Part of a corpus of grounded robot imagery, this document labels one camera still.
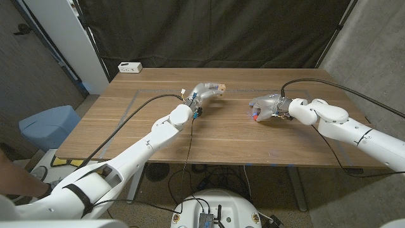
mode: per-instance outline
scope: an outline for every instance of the white wall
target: white wall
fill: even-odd
[[[107,77],[68,1],[25,1],[90,94],[101,94]]]

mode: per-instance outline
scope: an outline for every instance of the black backdrop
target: black backdrop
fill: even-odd
[[[350,0],[80,0],[111,78],[144,67],[313,68]]]

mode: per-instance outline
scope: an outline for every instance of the finger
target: finger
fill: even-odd
[[[205,83],[204,86],[207,89],[217,89],[219,84],[218,83]]]
[[[260,109],[259,105],[256,103],[252,107],[252,116],[258,115],[258,110]]]
[[[258,97],[258,98],[254,98],[251,102],[249,102],[249,105],[250,106],[253,106],[254,104],[256,104],[257,102],[258,102],[258,99],[259,99],[260,97]]]
[[[256,121],[257,121],[257,122],[260,122],[260,121],[262,121],[262,120],[266,120],[266,119],[268,119],[268,118],[271,117],[271,114],[273,114],[273,112],[270,111],[270,110],[262,111],[262,112],[259,114],[259,116],[258,116],[258,118],[256,119]]]
[[[211,97],[211,96],[221,95],[221,94],[223,94],[223,93],[224,93],[224,91],[221,91],[221,90],[210,89],[209,91],[204,92],[204,93],[201,95],[201,98],[205,99],[205,98],[209,98],[209,97]]]

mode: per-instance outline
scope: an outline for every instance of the blue trash bin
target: blue trash bin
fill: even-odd
[[[79,123],[70,106],[60,106],[21,120],[18,125],[25,139],[43,151],[58,148]]]

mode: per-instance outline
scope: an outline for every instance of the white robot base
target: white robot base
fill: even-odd
[[[224,189],[207,189],[194,194],[204,207],[201,207],[197,200],[188,200],[179,204],[171,218],[171,228],[214,228],[214,227],[234,227],[234,228],[256,228],[261,227],[260,217],[257,209],[245,198],[236,193]]]

